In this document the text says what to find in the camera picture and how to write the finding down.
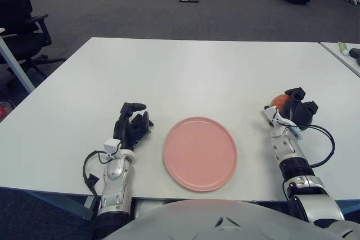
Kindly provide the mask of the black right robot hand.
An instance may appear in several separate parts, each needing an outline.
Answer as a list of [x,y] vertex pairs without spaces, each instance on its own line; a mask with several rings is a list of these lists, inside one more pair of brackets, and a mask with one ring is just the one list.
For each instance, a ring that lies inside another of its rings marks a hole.
[[286,90],[284,95],[285,100],[277,106],[280,115],[305,130],[312,123],[318,105],[315,101],[304,102],[306,93],[301,87]]

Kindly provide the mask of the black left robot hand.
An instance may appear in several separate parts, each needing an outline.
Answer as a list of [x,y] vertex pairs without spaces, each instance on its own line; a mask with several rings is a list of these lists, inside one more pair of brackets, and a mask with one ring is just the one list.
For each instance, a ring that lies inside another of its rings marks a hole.
[[137,114],[132,120],[134,112],[144,111],[146,105],[142,103],[125,102],[120,110],[120,116],[115,122],[113,138],[121,142],[121,149],[134,150],[135,146],[148,134],[154,126],[149,113]]

